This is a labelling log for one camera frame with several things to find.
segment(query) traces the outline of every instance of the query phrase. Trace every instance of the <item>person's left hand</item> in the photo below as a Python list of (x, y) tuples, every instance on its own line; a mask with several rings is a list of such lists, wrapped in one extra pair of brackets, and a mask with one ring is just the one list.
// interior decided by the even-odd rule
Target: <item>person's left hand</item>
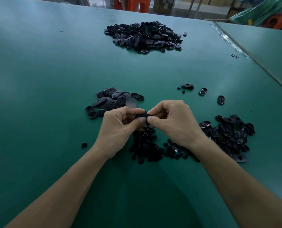
[(121, 107), (104, 113), (101, 129), (94, 147), (106, 158), (113, 157), (127, 142), (129, 136), (137, 129), (144, 127), (146, 118), (135, 119), (137, 114), (144, 113), (140, 108)]

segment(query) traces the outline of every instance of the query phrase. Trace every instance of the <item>green sack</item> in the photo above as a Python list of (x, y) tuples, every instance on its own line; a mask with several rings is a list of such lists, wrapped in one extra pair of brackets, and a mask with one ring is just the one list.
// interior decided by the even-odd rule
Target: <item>green sack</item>
[(279, 12), (282, 12), (282, 0), (264, 0), (256, 7), (232, 16), (230, 20), (241, 25), (248, 25), (248, 21), (252, 20), (253, 26), (261, 26), (265, 19)]

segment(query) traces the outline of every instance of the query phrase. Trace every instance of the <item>fingernail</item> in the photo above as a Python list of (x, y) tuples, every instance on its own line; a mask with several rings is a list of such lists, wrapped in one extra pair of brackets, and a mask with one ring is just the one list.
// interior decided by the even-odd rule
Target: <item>fingernail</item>
[(145, 123), (145, 122), (146, 122), (146, 117), (140, 117), (140, 118), (139, 118), (139, 121), (140, 121), (141, 123)]

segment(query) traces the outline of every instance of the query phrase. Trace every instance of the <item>person's left arm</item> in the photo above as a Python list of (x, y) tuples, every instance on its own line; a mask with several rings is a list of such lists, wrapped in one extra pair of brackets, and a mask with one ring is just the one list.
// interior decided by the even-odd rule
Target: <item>person's left arm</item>
[(144, 111), (122, 107), (105, 112), (93, 147), (5, 228), (71, 227), (101, 167), (124, 147), (136, 129), (145, 125), (144, 117), (135, 119), (136, 114)]

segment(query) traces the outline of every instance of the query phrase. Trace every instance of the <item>orange plastic stool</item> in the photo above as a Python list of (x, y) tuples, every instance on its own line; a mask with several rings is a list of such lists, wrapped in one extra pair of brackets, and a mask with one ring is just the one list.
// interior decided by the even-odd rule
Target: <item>orange plastic stool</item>
[(140, 13), (149, 13), (150, 0), (127, 0), (127, 10), (137, 12), (138, 4), (140, 3)]
[(116, 10), (123, 10), (121, 2), (119, 0), (115, 0), (114, 1), (114, 9), (116, 9)]
[(263, 24), (265, 28), (281, 29), (282, 30), (282, 15), (275, 14), (269, 18), (269, 20)]

